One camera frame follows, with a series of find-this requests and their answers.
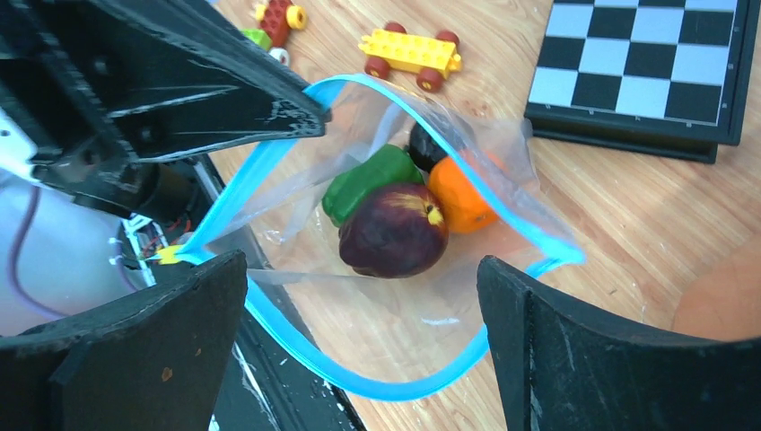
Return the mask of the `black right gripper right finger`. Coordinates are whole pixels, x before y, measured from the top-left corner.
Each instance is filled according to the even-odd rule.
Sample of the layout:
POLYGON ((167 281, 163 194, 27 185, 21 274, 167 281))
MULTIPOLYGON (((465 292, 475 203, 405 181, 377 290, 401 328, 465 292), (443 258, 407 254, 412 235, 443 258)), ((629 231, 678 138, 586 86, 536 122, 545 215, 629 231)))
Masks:
POLYGON ((757 430, 760 341, 661 330, 494 257, 477 293, 510 430, 757 430))

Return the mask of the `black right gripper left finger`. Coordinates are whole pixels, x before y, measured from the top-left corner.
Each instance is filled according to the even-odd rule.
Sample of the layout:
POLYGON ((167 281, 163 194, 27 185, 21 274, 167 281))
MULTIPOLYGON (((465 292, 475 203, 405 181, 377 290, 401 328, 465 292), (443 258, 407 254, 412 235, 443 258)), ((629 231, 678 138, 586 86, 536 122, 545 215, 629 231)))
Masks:
POLYGON ((247 293, 230 251, 1 340, 4 430, 205 430, 247 293))

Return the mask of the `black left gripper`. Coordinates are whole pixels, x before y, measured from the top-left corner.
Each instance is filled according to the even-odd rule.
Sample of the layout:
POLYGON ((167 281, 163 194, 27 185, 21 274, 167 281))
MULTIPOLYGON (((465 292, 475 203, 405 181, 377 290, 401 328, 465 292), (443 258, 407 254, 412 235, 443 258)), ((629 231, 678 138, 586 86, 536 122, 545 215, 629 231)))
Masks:
POLYGON ((322 136, 330 121, 205 1, 38 1, 49 45, 30 11, 1 3, 1 107, 37 146, 31 177, 76 205, 172 223, 196 181, 137 161, 322 136))

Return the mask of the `orange toy fruit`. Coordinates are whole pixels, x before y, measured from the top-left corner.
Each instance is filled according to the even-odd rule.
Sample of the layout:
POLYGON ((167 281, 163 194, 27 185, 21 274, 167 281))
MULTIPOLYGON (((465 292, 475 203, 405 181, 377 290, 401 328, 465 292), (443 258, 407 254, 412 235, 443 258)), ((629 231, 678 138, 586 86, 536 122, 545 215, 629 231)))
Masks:
POLYGON ((428 188, 441 201, 452 233, 473 233, 498 220, 494 210, 449 156, 430 171, 428 188))

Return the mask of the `orange plastic basket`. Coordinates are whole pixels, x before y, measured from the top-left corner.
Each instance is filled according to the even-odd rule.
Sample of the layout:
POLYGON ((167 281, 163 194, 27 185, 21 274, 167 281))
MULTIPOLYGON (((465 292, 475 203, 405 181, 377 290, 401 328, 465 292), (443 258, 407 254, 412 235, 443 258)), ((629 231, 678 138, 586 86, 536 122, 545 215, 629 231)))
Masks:
POLYGON ((760 336, 760 236, 753 236, 682 295, 671 329, 704 339, 760 336))

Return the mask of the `dark purple toy apple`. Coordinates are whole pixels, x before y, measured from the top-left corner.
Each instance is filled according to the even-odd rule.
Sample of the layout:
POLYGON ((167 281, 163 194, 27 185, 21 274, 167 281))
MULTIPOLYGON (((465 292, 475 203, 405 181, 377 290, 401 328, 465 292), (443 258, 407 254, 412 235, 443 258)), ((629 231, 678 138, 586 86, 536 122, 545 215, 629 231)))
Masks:
POLYGON ((407 278, 436 264, 450 231, 440 200, 423 184, 395 183, 364 199, 338 231, 338 255, 355 273, 407 278))

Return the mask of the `green toy pepper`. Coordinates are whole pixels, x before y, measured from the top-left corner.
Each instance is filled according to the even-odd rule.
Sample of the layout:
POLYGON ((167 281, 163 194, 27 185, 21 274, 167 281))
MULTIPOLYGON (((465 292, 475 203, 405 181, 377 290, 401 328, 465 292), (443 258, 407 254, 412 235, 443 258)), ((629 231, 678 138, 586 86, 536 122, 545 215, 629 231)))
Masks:
POLYGON ((394 183, 424 184, 424 178, 405 150, 384 145, 366 162, 332 180, 321 200, 322 209, 340 227, 370 192, 394 183))

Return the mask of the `clear zip top bag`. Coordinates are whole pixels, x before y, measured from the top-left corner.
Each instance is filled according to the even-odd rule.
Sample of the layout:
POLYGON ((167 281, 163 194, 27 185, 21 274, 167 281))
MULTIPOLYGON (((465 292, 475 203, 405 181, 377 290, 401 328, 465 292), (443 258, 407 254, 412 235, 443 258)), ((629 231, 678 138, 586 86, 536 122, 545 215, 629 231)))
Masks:
POLYGON ((585 260, 542 202, 526 119, 470 117, 366 75, 306 94, 324 136, 266 141, 161 264, 247 256, 246 309, 346 391, 415 400, 486 354, 485 256, 532 277, 585 260))

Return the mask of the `small dark toy plum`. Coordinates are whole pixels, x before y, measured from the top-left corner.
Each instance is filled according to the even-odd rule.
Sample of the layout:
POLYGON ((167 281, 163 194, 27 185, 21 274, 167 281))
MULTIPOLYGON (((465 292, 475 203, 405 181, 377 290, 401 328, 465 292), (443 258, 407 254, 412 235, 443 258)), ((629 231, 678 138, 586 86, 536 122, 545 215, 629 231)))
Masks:
POLYGON ((415 166, 423 172, 430 172, 448 156, 419 123, 415 123, 410 131, 407 152, 415 166))

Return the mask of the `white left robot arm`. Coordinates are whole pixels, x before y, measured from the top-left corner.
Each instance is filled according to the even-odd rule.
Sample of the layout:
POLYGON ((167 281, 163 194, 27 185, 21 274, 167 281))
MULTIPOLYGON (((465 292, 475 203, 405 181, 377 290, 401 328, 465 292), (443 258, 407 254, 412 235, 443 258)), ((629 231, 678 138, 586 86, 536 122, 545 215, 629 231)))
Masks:
POLYGON ((325 133, 305 88, 209 1, 2 2, 2 334, 135 291, 205 154, 325 133))

